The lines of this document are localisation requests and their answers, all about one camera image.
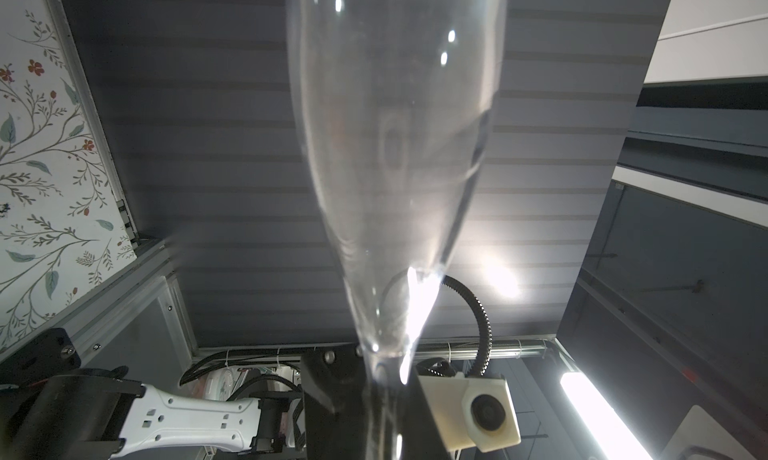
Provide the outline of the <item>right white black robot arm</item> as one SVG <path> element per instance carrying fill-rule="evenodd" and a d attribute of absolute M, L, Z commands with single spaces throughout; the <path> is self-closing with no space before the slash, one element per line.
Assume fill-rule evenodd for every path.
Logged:
<path fill-rule="evenodd" d="M 1 455 L 116 459 L 205 446 L 240 459 L 361 459 L 363 364 L 348 346 L 335 355 L 303 357 L 307 390 L 222 402 L 161 391 L 122 366 L 85 368 L 67 332 L 49 329 L 1 361 Z"/>

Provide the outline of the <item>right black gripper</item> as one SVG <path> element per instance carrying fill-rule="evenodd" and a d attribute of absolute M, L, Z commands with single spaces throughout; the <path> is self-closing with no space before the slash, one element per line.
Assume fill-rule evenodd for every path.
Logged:
<path fill-rule="evenodd" d="M 395 394 L 400 410 L 374 400 L 355 345 L 311 349 L 301 355 L 308 459 L 448 459 L 419 378 Z"/>

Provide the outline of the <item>clear wine glass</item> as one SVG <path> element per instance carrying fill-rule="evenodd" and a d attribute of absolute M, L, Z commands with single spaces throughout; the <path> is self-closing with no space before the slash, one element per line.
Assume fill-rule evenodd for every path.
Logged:
<path fill-rule="evenodd" d="M 286 0 L 296 129 L 366 367 L 368 459 L 397 459 L 411 362 L 475 190 L 507 0 Z"/>

